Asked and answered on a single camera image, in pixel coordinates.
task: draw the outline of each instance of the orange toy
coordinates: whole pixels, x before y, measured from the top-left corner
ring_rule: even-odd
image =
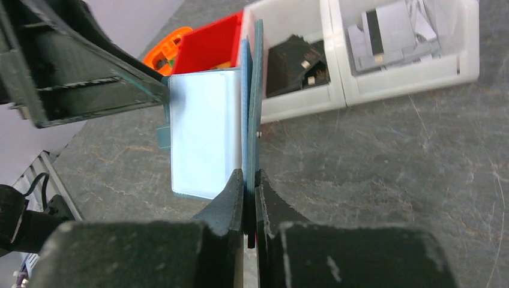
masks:
[[[171,32],[148,52],[143,63],[164,76],[170,76],[182,37],[192,30],[191,27],[182,27]]]

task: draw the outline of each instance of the white wall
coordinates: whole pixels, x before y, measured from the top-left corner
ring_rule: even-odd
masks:
[[[184,0],[85,0],[110,39],[139,57]]]
[[[13,185],[43,150],[56,152],[65,147],[85,124],[37,129],[10,106],[0,106],[0,184],[7,185]]]

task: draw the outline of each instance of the gray countertop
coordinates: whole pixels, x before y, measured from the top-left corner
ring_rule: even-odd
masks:
[[[186,0],[154,43],[249,2]],[[425,227],[462,287],[508,287],[509,4],[480,6],[477,83],[264,125],[261,166],[313,221]],[[88,121],[56,159],[85,218],[184,220],[204,207],[172,195],[162,120],[155,107]]]

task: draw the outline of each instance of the plastic container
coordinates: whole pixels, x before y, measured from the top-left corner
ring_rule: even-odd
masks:
[[[236,63],[242,11],[185,34],[179,45],[173,74],[229,68]]]
[[[241,38],[264,20],[266,50],[291,34],[308,42],[324,40],[331,81],[328,85],[266,98],[262,123],[340,109],[345,106],[471,82],[479,75],[477,0],[424,0],[438,34],[440,58],[389,70],[357,74],[349,54],[349,25],[361,13],[397,0],[262,0],[244,9]]]
[[[477,0],[424,0],[438,34],[440,58],[355,76],[346,28],[363,11],[395,0],[330,0],[338,65],[348,106],[477,80],[479,76],[479,3]]]
[[[328,85],[264,99],[262,123],[345,107],[329,10],[328,0],[264,0],[244,8],[241,38],[252,38],[255,21],[263,19],[266,56],[270,47],[296,34],[310,43],[323,40],[329,64]]]

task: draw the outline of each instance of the storage bin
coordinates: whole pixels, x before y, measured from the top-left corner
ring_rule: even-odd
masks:
[[[357,73],[349,51],[347,28],[357,24],[363,12],[393,2],[397,0],[262,0],[246,6],[240,38],[252,35],[254,21],[263,19],[266,57],[270,47],[292,34],[310,43],[323,39],[330,74],[328,85],[265,98],[262,123],[477,79],[477,0],[424,0],[430,24],[438,35],[439,57],[387,70]]]
[[[264,21],[266,64],[268,49],[292,34],[310,43],[323,40],[331,79],[328,85],[264,98],[262,123],[345,107],[328,0],[264,0],[248,5],[244,8],[241,39],[252,39],[258,19]]]
[[[424,0],[438,35],[439,58],[390,70],[355,75],[346,29],[361,13],[395,0],[329,0],[334,42],[348,106],[474,81],[479,76],[477,0]]]

